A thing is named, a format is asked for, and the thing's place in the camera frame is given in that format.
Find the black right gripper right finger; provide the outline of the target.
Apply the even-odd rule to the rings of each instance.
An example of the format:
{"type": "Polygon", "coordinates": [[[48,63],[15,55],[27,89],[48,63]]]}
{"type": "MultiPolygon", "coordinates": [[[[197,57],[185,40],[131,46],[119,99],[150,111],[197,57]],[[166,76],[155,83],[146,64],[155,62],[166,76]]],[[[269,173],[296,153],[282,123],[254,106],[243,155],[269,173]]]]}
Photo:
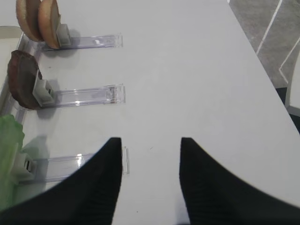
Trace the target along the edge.
{"type": "Polygon", "coordinates": [[[298,225],[300,209],[247,184],[192,138],[180,144],[180,186],[192,225],[298,225]]]}

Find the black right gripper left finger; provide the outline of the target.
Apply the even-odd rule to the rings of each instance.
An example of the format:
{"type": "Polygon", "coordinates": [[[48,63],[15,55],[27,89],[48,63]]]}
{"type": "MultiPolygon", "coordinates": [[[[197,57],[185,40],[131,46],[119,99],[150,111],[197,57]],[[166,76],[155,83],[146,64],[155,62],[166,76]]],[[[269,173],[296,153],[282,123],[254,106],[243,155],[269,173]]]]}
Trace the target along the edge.
{"type": "Polygon", "coordinates": [[[122,179],[121,138],[110,138],[79,170],[0,214],[2,225],[110,225],[122,179]]]}

